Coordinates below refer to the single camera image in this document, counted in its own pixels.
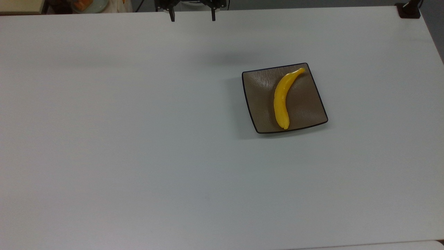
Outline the dark robot gripper body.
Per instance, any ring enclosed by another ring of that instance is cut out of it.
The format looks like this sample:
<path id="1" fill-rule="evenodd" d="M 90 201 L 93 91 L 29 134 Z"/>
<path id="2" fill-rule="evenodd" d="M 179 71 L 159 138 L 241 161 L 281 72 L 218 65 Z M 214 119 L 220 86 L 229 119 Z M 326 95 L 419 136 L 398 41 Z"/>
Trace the dark robot gripper body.
<path id="1" fill-rule="evenodd" d="M 181 2 L 186 5 L 205 5 L 214 10 L 228 6 L 227 0 L 155 0 L 154 6 L 156 9 L 170 10 Z"/>

